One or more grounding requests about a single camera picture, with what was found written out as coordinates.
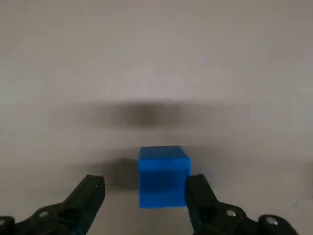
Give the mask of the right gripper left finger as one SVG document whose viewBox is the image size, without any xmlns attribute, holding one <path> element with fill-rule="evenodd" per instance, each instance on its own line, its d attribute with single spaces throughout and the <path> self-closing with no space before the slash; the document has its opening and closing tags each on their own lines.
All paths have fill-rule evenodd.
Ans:
<svg viewBox="0 0 313 235">
<path fill-rule="evenodd" d="M 104 199 L 104 177 L 87 175 L 61 203 L 42 207 L 18 223 L 11 216 L 1 216 L 0 233 L 2 235 L 85 235 Z"/>
</svg>

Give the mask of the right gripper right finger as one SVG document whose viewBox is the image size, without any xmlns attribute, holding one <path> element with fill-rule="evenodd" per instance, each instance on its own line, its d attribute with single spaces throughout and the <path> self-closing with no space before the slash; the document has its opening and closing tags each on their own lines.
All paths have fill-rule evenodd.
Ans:
<svg viewBox="0 0 313 235">
<path fill-rule="evenodd" d="M 186 179 L 185 200 L 195 235 L 298 234 L 282 217 L 265 214 L 254 221 L 240 207 L 220 202 L 202 174 Z"/>
</svg>

